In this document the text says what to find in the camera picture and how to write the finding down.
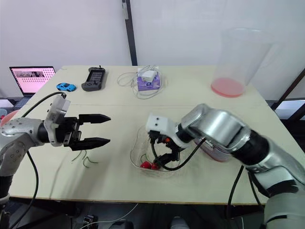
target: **table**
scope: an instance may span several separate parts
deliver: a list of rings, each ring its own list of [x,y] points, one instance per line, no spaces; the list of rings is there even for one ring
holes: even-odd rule
[[[232,112],[255,131],[273,139],[280,147],[305,165],[304,153],[269,108],[260,94],[250,85],[244,95],[228,99],[210,89],[213,66],[160,66],[167,77],[165,90],[149,100],[134,97],[131,88],[117,85],[117,77],[136,71],[136,66],[105,66],[108,72],[105,88],[85,92],[81,83],[90,66],[63,66],[48,83],[29,100],[17,114],[21,116],[36,101],[55,91],[55,85],[66,82],[78,89],[67,93],[71,105],[66,116],[101,113],[112,118],[103,124],[81,126],[82,137],[111,139],[107,145],[88,150],[87,155],[98,164],[90,168],[81,158],[71,161],[78,152],[69,148],[54,148],[50,144],[30,150],[40,175],[38,198],[55,200],[162,202],[225,204],[240,163],[226,163],[197,153],[189,163],[170,178],[148,177],[135,168],[129,158],[137,130],[146,123],[150,112],[167,116],[177,122],[199,103]],[[29,114],[44,119],[48,100]],[[35,175],[27,157],[24,158],[10,188],[15,197],[30,198],[35,188]],[[261,202],[266,198],[259,194]],[[233,204],[256,203],[247,174],[243,172],[236,187]]]

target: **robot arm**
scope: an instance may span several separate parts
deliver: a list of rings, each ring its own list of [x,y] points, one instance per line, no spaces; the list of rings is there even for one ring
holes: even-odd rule
[[[249,171],[259,191],[270,198],[264,213],[268,228],[303,228],[304,168],[272,140],[260,136],[237,117],[200,104],[178,125],[168,118],[150,115],[146,129],[153,143],[156,139],[158,143],[165,143],[173,155],[187,148],[191,140],[203,137],[232,154]],[[162,156],[157,161],[169,162]]]
[[[31,118],[17,118],[0,127],[0,206],[9,199],[9,188],[24,155],[31,147],[51,143],[53,146],[84,150],[101,147],[109,139],[85,138],[80,140],[80,125],[103,123],[110,118],[102,114],[80,114],[79,118],[64,117],[70,102],[57,96],[44,121]]]

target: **blue toy car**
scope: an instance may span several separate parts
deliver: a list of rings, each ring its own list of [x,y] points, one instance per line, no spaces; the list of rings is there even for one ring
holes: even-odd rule
[[[73,92],[76,90],[76,86],[69,83],[59,83],[56,88],[59,91],[67,91],[67,92]]]

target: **red liquid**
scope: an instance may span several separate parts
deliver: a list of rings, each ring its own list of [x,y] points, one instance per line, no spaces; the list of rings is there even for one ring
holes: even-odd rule
[[[224,97],[235,98],[243,94],[244,86],[231,78],[218,78],[211,84],[212,90]]]

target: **red fruit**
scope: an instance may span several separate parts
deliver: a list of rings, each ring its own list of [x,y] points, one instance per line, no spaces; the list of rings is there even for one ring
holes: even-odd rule
[[[152,165],[148,161],[144,161],[140,167],[150,169],[152,167]]]
[[[158,169],[160,169],[160,166],[157,163],[152,163],[152,168],[151,169],[158,170]]]

